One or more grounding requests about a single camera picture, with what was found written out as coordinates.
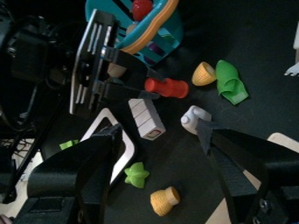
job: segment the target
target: toy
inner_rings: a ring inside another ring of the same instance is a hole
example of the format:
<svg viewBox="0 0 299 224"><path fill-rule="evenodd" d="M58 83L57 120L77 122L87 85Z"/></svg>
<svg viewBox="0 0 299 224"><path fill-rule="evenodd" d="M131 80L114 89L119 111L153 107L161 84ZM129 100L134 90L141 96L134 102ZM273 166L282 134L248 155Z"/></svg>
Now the toy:
<svg viewBox="0 0 299 224"><path fill-rule="evenodd" d="M129 105L141 137L154 141L166 131L151 100L131 99Z"/></svg>
<svg viewBox="0 0 299 224"><path fill-rule="evenodd" d="M194 134L198 135L198 120L211 121L211 114L202 108L191 106L182 117L182 126Z"/></svg>
<svg viewBox="0 0 299 224"><path fill-rule="evenodd" d="M181 195L173 186L151 194L151 205L159 216L167 215L179 202Z"/></svg>
<svg viewBox="0 0 299 224"><path fill-rule="evenodd" d="M145 19L146 15L153 10L153 8L154 3L150 0L135 0L133 7L135 21L141 22Z"/></svg>
<svg viewBox="0 0 299 224"><path fill-rule="evenodd" d="M226 61L221 60L217 65L218 90L230 102L237 105L249 98L249 92L240 79L238 69Z"/></svg>
<svg viewBox="0 0 299 224"><path fill-rule="evenodd" d="M190 92L190 86L183 80L165 79L165 82L149 78L145 82L145 89L151 93L158 93L165 97L183 98Z"/></svg>
<svg viewBox="0 0 299 224"><path fill-rule="evenodd" d="M61 144L61 149L66 150L69 149L74 144L78 144L79 140L70 140L67 143Z"/></svg>
<svg viewBox="0 0 299 224"><path fill-rule="evenodd" d="M297 26L297 32L294 37L294 49L296 49L296 65L292 66L286 72L285 75L297 76L299 74L299 22Z"/></svg>
<svg viewBox="0 0 299 224"><path fill-rule="evenodd" d="M202 62L197 67L191 82L195 86L206 86L217 80L216 70L207 62Z"/></svg>
<svg viewBox="0 0 299 224"><path fill-rule="evenodd" d="M122 24L117 35L117 48L135 55L145 63L146 56L157 64L183 40L183 23L177 10L178 3L179 0L154 0L151 12L129 34L126 34L127 27L135 22L129 13L133 9L131 0L89 0L86 4L87 20L90 20L94 9L114 14ZM147 45L151 41L165 50L163 56L149 49Z"/></svg>
<svg viewBox="0 0 299 224"><path fill-rule="evenodd" d="M145 164L142 162L133 164L130 168L126 168L126 183L131 184L138 188L145 188L146 178L150 172L145 169Z"/></svg>

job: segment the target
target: cable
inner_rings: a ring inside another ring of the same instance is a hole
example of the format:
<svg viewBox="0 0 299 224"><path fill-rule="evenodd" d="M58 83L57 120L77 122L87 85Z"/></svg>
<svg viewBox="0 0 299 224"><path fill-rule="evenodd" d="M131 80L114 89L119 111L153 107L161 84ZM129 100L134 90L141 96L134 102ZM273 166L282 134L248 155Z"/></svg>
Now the cable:
<svg viewBox="0 0 299 224"><path fill-rule="evenodd" d="M3 105L0 103L2 118L5 120L5 123L13 130L15 130L18 132L29 130L30 120L31 120L33 110L34 110L34 101L35 101L35 98L37 98L37 93L38 93L38 84L35 85L35 88L34 88L34 91L33 91L33 98L31 98L29 109L27 109L27 112L26 112L27 113L27 117L25 118L25 121L23 121L22 124L18 121L15 122L14 119L10 116L7 116L5 107L3 107Z"/></svg>

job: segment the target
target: black surface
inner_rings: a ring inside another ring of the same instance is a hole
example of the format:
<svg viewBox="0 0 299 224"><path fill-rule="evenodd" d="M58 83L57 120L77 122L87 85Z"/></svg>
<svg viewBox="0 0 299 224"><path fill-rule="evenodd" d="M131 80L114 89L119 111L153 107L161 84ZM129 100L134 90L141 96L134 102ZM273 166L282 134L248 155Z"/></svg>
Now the black surface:
<svg viewBox="0 0 299 224"><path fill-rule="evenodd" d="M109 196L107 224L205 223L221 203L217 175L198 137L181 125L191 105L210 111L213 120L225 127L256 137L266 139L282 132L299 140L299 77L285 76L296 63L299 1L185 0L179 12L185 39L157 69L170 78L187 81L191 92L185 99L154 102L167 129L154 142L139 137L127 103L110 105L135 140L135 162L145 162L151 175L145 189L127 185L126 175L122 177ZM203 60L214 67L220 60L226 60L238 68L250 94L238 106L220 96L216 83L207 87L193 85L193 72ZM50 155L61 143L83 136L90 124L91 121L62 115L45 147ZM161 218L151 208L150 194L169 186L178 189L182 203Z"/></svg>

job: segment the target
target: green plastic piece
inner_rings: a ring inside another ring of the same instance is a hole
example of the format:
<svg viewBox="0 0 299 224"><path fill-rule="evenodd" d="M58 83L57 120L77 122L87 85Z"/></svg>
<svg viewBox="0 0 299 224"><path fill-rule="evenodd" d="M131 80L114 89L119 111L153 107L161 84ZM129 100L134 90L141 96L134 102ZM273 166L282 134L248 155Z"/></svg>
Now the green plastic piece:
<svg viewBox="0 0 299 224"><path fill-rule="evenodd" d="M138 188L146 187L146 178L150 172L146 171L143 162L133 164L130 168L126 168L126 183Z"/></svg>
<svg viewBox="0 0 299 224"><path fill-rule="evenodd" d="M237 105L249 98L249 92L240 79L238 69L226 61L221 60L217 65L218 90L230 102Z"/></svg>
<svg viewBox="0 0 299 224"><path fill-rule="evenodd" d="M65 151L69 149L74 144L78 144L81 141L79 140L70 140L67 143L61 144L61 149Z"/></svg>

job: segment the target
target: red toy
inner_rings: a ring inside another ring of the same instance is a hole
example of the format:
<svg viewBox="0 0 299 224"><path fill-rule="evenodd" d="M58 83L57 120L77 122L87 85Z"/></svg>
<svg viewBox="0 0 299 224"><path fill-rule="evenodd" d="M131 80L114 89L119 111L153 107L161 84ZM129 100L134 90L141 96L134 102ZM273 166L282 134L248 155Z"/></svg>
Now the red toy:
<svg viewBox="0 0 299 224"><path fill-rule="evenodd" d="M165 97L183 98L190 92L190 86L183 80L165 79L165 82L161 82L149 78L145 82L145 90Z"/></svg>
<svg viewBox="0 0 299 224"><path fill-rule="evenodd" d="M135 0L134 8L133 8L135 21L141 22L145 19L146 15L153 10L153 8L154 8L154 3L151 0Z"/></svg>

